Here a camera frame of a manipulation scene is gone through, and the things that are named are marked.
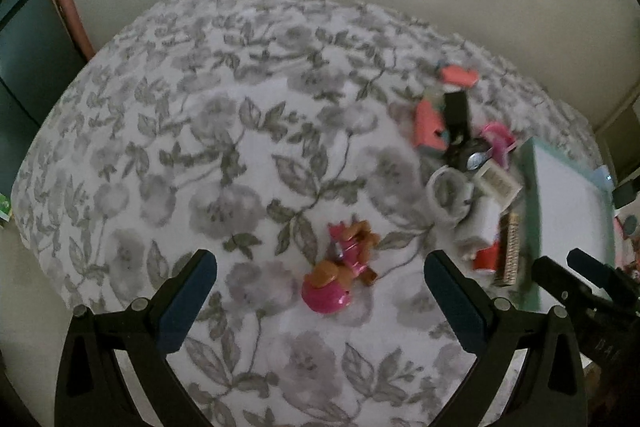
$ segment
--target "bed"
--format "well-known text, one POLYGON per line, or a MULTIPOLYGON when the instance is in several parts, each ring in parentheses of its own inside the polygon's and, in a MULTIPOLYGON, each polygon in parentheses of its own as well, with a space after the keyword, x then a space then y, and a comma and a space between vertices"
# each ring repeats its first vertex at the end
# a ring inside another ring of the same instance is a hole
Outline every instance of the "bed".
MULTIPOLYGON (((407 140, 440 63, 474 68, 474 126, 500 121, 594 169, 586 119, 507 60, 379 6, 165 0, 79 73, 37 134, 12 201, 68 306, 116 311, 207 248, 218 281, 168 359, 214 425, 426 425, 473 362, 422 280, 448 245, 407 140), (382 241, 353 304, 309 311, 300 282, 327 224, 382 241)), ((487 413, 506 403, 517 369, 487 413)))

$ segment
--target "orange-pink eraser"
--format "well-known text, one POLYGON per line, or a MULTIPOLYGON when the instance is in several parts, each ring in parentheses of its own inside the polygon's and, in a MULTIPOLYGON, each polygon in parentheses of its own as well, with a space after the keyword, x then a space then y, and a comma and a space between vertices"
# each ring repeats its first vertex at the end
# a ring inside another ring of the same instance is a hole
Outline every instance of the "orange-pink eraser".
POLYGON ((429 100, 422 100, 415 109, 414 147, 446 151, 447 143, 442 139, 445 129, 442 115, 431 107, 429 100))
POLYGON ((447 84, 454 84, 460 87, 473 87, 478 81, 479 75, 476 70, 465 70, 460 66, 445 66, 440 70, 440 79, 447 84))

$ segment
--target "pink and orange toy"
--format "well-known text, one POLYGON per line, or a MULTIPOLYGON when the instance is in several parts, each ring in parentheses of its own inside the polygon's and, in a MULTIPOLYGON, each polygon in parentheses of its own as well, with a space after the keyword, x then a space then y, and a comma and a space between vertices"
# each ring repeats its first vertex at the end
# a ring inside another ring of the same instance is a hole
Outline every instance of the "pink and orange toy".
POLYGON ((316 264, 302 283, 303 301, 321 314, 335 313, 351 304, 354 279, 371 286, 378 278, 369 267, 369 259, 370 249, 380 242, 380 236, 371 232, 368 221, 357 221, 349 227, 343 222, 329 224, 328 229, 333 259, 316 264))
POLYGON ((415 108, 414 147, 442 155, 449 144, 443 138, 446 127, 442 115, 429 100, 420 100, 415 108))
POLYGON ((454 86, 474 87, 478 78, 479 75, 476 70, 465 70, 465 68, 455 64, 440 68, 440 79, 454 86))

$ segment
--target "screw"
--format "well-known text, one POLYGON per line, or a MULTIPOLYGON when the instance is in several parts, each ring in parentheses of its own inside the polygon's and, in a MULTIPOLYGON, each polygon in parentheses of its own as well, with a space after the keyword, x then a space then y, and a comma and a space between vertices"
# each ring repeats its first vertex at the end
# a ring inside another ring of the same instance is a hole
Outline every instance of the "screw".
POLYGON ((86 313, 87 307, 84 304, 78 304, 74 308, 74 317, 82 317, 86 313))
POLYGON ((560 317, 561 319, 564 319, 567 316, 566 310, 562 308, 562 306, 554 306, 554 313, 556 314, 556 317, 560 317))
POLYGON ((149 300, 144 297, 138 297, 131 303, 131 309, 135 312, 141 312, 149 304, 149 300))
POLYGON ((511 308, 511 303, 504 297, 498 297, 494 301, 494 306, 502 312, 505 312, 511 308))

